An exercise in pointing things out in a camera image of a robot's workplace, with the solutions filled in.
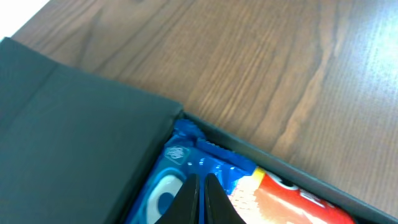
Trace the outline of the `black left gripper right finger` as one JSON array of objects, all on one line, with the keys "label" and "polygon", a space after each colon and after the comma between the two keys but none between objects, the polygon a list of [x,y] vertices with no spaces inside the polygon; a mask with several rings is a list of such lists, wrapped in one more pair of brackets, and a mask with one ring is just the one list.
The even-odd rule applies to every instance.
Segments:
[{"label": "black left gripper right finger", "polygon": [[205,223],[246,224],[214,174],[208,174],[205,178]]}]

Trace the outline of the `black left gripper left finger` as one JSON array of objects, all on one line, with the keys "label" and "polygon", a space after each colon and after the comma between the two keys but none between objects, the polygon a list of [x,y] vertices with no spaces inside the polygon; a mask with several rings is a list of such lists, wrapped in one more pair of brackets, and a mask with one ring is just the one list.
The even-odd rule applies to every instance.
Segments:
[{"label": "black left gripper left finger", "polygon": [[198,224],[199,197],[199,176],[192,174],[183,183],[170,207],[155,224]]}]

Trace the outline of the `red Pringles can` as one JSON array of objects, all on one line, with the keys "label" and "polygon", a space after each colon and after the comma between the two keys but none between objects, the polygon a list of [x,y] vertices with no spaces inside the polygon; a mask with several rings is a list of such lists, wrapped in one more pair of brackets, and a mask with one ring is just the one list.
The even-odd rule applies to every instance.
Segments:
[{"label": "red Pringles can", "polygon": [[228,197],[246,223],[355,223],[342,209],[259,167],[237,180]]}]

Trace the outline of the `blue Oreo cookie pack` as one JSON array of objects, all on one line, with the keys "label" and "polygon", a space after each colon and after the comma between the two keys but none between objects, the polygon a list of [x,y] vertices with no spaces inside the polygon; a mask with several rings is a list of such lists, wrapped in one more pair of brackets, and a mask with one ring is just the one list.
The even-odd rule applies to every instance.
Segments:
[{"label": "blue Oreo cookie pack", "polygon": [[190,120],[178,119],[125,222],[155,223],[191,174],[199,175],[203,184],[206,175],[214,173],[224,192],[231,195],[238,180],[255,169],[253,161],[209,142]]}]

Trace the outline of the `dark green box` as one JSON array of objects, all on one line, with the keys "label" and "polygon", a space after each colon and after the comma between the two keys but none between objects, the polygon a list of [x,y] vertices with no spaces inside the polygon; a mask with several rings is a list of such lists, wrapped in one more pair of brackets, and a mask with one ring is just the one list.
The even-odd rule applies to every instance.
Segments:
[{"label": "dark green box", "polygon": [[1,41],[1,222],[123,222],[179,118],[363,222],[397,222],[180,103],[62,65],[9,38]]}]

